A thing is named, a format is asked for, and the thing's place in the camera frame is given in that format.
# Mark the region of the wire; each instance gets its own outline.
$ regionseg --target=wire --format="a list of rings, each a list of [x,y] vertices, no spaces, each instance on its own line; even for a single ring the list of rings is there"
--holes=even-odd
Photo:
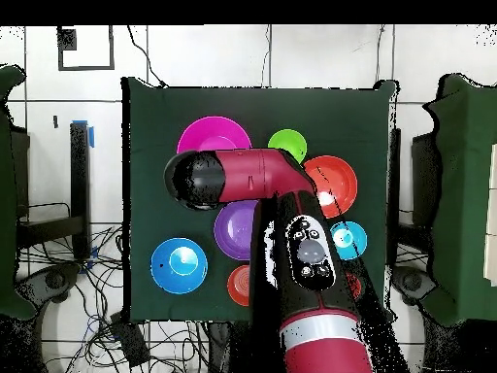
[[[128,28],[128,32],[129,32],[129,37],[131,38],[131,43],[133,43],[133,46],[135,48],[137,48],[139,51],[141,51],[145,58],[147,59],[147,64],[149,65],[149,70],[150,72],[153,74],[153,76],[157,79],[157,81],[159,82],[159,87],[158,88],[164,88],[164,86],[167,86],[169,87],[169,85],[163,81],[161,81],[157,75],[153,72],[153,70],[151,69],[151,64],[150,64],[150,59],[149,59],[149,56],[147,55],[147,52],[144,51],[140,46],[138,46],[136,43],[135,43],[135,39],[133,37],[133,33],[131,32],[131,27],[129,25],[126,26]]]
[[[414,257],[414,258],[408,258],[408,259],[405,259],[405,260],[397,260],[395,263],[405,263],[406,261],[415,261],[415,260],[421,260],[423,258],[428,258],[428,254],[424,254],[422,256],[419,256],[419,257]]]
[[[386,24],[382,24],[380,27],[380,34],[378,36],[378,46],[377,46],[377,75],[375,76],[375,83],[380,79],[380,43],[381,35],[383,34],[384,27]]]
[[[266,54],[264,54],[264,62],[262,63],[262,73],[261,73],[262,80],[260,82],[260,86],[261,87],[264,85],[264,69],[266,67],[266,58],[267,58],[267,56],[269,54],[269,50],[270,50],[270,47],[271,47],[271,43],[270,43],[269,38],[268,38],[268,31],[269,31],[269,24],[266,27],[266,40],[268,41],[268,50],[266,51]]]

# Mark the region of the black cable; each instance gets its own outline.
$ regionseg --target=black cable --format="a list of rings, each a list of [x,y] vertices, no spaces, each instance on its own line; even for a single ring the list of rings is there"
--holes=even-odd
[[[381,34],[383,34],[384,27],[386,24],[382,24],[380,27],[380,35],[378,36],[378,46],[377,46],[377,75],[375,76],[375,83],[380,79],[380,43]]]
[[[264,85],[264,69],[266,67],[266,58],[269,54],[269,47],[270,47],[270,42],[269,42],[269,39],[268,39],[268,31],[269,31],[269,24],[268,26],[266,27],[266,40],[268,41],[268,50],[266,51],[266,54],[264,54],[264,62],[262,63],[262,73],[261,73],[261,77],[262,77],[262,80],[260,82],[260,86],[262,87]]]
[[[202,342],[200,341],[200,328],[198,327],[198,322],[195,322],[195,328],[197,330],[197,339],[198,339],[198,347],[199,347],[199,352],[201,352],[201,348],[204,348],[202,345]],[[202,358],[198,356],[198,369],[197,373],[200,373],[200,369],[202,367]]]
[[[149,56],[147,55],[147,52],[146,52],[146,51],[144,51],[144,50],[143,50],[140,46],[138,46],[138,45],[135,43],[135,39],[134,39],[134,37],[133,37],[133,33],[131,32],[131,27],[130,27],[129,25],[127,25],[126,27],[128,28],[129,37],[131,37],[131,43],[133,43],[133,46],[134,46],[135,48],[137,48],[138,50],[140,50],[140,51],[144,54],[145,58],[147,59],[147,64],[149,65],[149,70],[150,70],[150,72],[153,74],[153,76],[157,79],[157,81],[158,81],[158,82],[159,82],[159,84],[160,84],[160,86],[159,86],[158,88],[164,88],[164,86],[169,87],[169,85],[168,85],[167,83],[165,83],[165,82],[161,81],[161,80],[157,77],[157,75],[153,72],[153,70],[151,69],[150,59],[149,59]]]
[[[408,259],[405,259],[405,260],[397,260],[395,263],[404,263],[406,261],[421,260],[423,258],[428,258],[428,254],[422,255],[420,257],[408,258]]]

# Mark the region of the chair wheel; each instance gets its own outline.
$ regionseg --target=chair wheel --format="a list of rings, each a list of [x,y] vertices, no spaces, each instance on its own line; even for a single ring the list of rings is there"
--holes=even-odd
[[[402,294],[402,301],[408,306],[415,306],[417,304],[417,299],[413,297],[408,297],[405,294]]]
[[[66,290],[63,293],[59,294],[58,296],[54,297],[51,302],[52,303],[62,303],[69,297],[69,291]]]

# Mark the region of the red bowl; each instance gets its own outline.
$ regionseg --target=red bowl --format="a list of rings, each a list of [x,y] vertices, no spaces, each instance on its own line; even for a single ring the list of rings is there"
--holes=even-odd
[[[315,182],[319,204],[327,219],[350,208],[357,195],[357,179],[346,161],[322,155],[306,161],[304,168]]]
[[[228,293],[241,306],[249,305],[249,266],[237,267],[228,278]]]

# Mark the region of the blue object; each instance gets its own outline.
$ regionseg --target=blue object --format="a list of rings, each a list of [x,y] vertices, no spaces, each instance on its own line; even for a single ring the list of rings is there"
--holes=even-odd
[[[360,257],[368,246],[366,232],[354,221],[334,224],[331,227],[331,237],[342,260],[352,260]]]
[[[88,144],[94,148],[95,147],[95,135],[93,131],[93,126],[88,127]]]
[[[164,290],[173,294],[189,293],[202,285],[206,278],[206,254],[192,240],[169,239],[153,252],[150,272]]]

